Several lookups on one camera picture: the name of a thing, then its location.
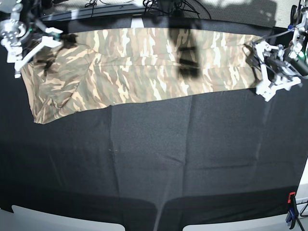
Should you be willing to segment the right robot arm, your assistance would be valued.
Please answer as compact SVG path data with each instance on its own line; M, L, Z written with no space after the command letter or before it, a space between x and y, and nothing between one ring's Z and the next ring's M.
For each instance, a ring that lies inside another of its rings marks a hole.
M0 44L7 50L7 63L14 64L15 78L43 48L62 46L62 30L47 27L42 11L60 0L2 0L0 2Z

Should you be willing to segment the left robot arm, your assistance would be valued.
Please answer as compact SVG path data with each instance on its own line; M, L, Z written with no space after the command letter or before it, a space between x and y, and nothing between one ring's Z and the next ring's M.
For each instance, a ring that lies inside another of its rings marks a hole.
M268 43L289 33L292 39L288 47ZM268 102L277 91L300 86L302 79L308 78L308 2L301 0L292 6L287 31L259 38L252 42L252 48L262 74L256 86L257 95Z

